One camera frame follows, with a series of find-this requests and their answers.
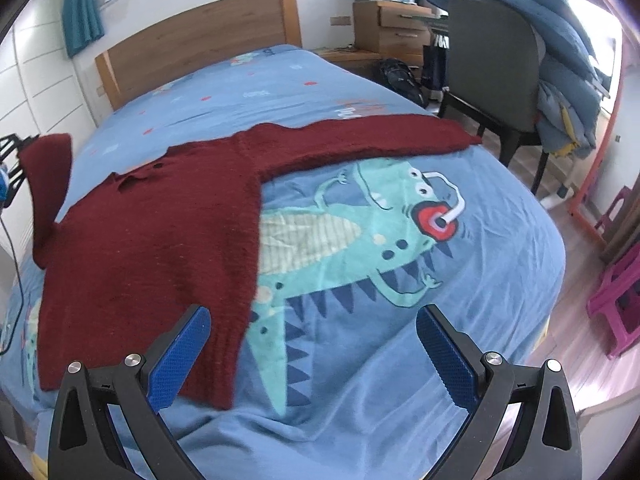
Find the dark red knit sweater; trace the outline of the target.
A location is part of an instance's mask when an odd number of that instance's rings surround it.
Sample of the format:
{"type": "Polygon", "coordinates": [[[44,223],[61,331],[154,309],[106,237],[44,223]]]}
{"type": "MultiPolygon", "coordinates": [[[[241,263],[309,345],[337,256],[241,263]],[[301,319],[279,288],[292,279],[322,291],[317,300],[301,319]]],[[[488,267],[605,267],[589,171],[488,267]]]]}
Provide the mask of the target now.
{"type": "Polygon", "coordinates": [[[73,360],[105,366],[150,344],[191,304],[213,333],[181,392],[230,408],[258,272],[262,185],[294,171],[383,156],[441,155],[472,145],[456,122],[427,115],[260,124],[189,142],[111,174],[74,206],[70,137],[21,150],[34,211],[32,258],[44,285],[37,333],[43,390],[73,360]]]}

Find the white wardrobe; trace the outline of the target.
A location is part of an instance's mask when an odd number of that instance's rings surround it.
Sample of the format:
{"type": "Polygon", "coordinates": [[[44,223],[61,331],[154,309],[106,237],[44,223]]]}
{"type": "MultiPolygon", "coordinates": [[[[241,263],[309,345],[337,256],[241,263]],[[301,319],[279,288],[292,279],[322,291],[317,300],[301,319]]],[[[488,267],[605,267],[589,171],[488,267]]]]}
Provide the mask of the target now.
{"type": "Polygon", "coordinates": [[[66,55],[60,11],[52,2],[29,4],[1,43],[1,133],[68,133],[78,152],[95,128],[66,55]]]}

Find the teal curtain left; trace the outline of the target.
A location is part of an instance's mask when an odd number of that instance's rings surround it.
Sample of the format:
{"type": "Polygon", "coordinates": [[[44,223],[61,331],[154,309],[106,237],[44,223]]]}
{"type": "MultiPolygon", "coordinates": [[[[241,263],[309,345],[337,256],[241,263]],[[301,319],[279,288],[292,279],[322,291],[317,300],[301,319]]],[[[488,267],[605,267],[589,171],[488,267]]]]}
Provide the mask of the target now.
{"type": "Polygon", "coordinates": [[[63,0],[62,27],[69,58],[101,39],[105,32],[98,0],[63,0]]]}

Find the pink plastic stool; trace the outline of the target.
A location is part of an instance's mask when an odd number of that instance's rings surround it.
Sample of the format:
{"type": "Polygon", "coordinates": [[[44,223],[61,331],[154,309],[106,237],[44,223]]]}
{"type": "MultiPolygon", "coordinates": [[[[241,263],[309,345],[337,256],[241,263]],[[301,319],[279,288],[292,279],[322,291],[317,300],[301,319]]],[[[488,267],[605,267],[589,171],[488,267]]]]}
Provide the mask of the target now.
{"type": "Polygon", "coordinates": [[[608,323],[613,335],[608,358],[615,359],[639,340],[639,181],[625,188],[622,208],[604,239],[606,268],[586,310],[590,318],[601,315],[608,323]]]}

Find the blue dinosaur print bedsheet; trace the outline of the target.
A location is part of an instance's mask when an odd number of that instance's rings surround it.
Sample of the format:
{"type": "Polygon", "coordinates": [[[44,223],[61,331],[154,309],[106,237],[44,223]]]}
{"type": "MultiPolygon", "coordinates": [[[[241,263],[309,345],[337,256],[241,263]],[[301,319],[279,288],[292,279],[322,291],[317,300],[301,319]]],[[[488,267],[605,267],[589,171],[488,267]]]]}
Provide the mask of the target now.
{"type": "MultiPolygon", "coordinates": [[[[102,122],[74,160],[61,215],[112,172],[173,145],[270,122],[425,114],[372,81],[290,46],[168,82],[102,122]]],[[[206,479],[419,479],[465,418],[416,336],[437,304],[484,351],[522,362],[558,298],[562,237],[525,185],[481,146],[298,172],[262,187],[256,328],[233,408],[177,399],[160,412],[206,479]],[[457,218],[433,242],[427,214],[457,218]]],[[[435,220],[430,228],[440,229],[435,220]]],[[[43,270],[26,255],[9,300],[1,391],[47,460],[54,391],[37,379],[43,270]]]]}

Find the wooden headboard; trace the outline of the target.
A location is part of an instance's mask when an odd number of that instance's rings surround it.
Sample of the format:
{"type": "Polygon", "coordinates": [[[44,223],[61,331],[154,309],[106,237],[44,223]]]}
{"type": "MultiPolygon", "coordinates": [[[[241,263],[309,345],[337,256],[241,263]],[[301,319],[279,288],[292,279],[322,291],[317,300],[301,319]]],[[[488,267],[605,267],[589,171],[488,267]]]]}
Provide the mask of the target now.
{"type": "Polygon", "coordinates": [[[96,57],[113,110],[163,84],[246,52],[301,47],[297,0],[218,0],[183,11],[96,57]]]}

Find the blue quilt on chair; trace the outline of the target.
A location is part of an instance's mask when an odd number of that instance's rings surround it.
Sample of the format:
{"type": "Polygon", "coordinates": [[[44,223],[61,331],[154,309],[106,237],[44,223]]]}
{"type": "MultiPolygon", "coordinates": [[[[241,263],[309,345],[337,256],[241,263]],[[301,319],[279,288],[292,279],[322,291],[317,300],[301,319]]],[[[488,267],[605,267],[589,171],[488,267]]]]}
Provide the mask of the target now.
{"type": "MultiPolygon", "coordinates": [[[[451,0],[426,0],[447,12],[451,0]]],[[[524,16],[541,43],[538,119],[541,146],[586,158],[596,148],[602,84],[590,39],[568,0],[497,0],[524,16]]]]}

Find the black bag on floor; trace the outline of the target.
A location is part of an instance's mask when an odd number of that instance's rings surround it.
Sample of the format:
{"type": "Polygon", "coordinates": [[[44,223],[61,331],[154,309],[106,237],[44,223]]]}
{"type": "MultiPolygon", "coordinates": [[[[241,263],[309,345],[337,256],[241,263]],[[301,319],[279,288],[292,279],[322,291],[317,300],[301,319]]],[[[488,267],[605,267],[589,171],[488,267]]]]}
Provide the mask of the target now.
{"type": "Polygon", "coordinates": [[[422,108],[427,107],[420,82],[410,67],[398,58],[383,58],[375,63],[374,79],[387,89],[403,96],[422,108]]]}

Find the dark grey chair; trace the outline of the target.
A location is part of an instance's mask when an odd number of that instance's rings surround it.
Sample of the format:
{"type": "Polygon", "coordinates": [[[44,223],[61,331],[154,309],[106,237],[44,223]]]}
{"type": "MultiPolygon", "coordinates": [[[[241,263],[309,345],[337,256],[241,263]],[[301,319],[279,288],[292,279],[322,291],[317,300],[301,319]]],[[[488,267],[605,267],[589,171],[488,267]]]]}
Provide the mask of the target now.
{"type": "Polygon", "coordinates": [[[448,8],[448,89],[438,116],[453,108],[500,140],[509,166],[523,146],[539,146],[541,43],[524,16],[497,0],[451,0],[448,8]]]}

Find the wooden drawer cabinet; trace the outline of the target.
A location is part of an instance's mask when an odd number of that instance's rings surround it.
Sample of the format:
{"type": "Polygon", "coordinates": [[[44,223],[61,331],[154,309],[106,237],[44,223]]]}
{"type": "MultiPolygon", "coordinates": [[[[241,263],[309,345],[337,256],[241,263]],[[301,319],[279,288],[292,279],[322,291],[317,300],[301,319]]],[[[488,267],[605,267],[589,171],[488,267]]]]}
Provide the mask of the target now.
{"type": "Polygon", "coordinates": [[[357,1],[352,4],[355,47],[382,58],[398,58],[421,66],[423,47],[431,43],[424,18],[434,13],[424,6],[393,1],[357,1]]]}

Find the orange framed mirror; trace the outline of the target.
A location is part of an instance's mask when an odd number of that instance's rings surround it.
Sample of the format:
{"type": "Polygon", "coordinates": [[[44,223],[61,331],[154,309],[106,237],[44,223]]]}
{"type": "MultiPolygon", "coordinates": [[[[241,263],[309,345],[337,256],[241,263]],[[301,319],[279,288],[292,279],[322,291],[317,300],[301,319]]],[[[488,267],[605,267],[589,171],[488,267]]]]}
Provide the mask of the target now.
{"type": "Polygon", "coordinates": [[[614,67],[614,79],[612,86],[615,88],[615,96],[613,99],[612,112],[608,115],[606,120],[606,126],[600,142],[600,145],[594,155],[592,164],[582,181],[582,184],[577,189],[573,197],[568,201],[567,212],[576,222],[576,224],[600,247],[605,245],[605,241],[601,233],[594,227],[594,223],[590,222],[582,211],[582,201],[587,196],[588,191],[596,182],[608,146],[612,142],[613,129],[617,119],[618,112],[620,111],[620,98],[622,97],[624,88],[624,73],[628,65],[629,52],[632,50],[630,41],[626,34],[622,35],[620,40],[620,47],[617,49],[617,61],[614,67]]]}

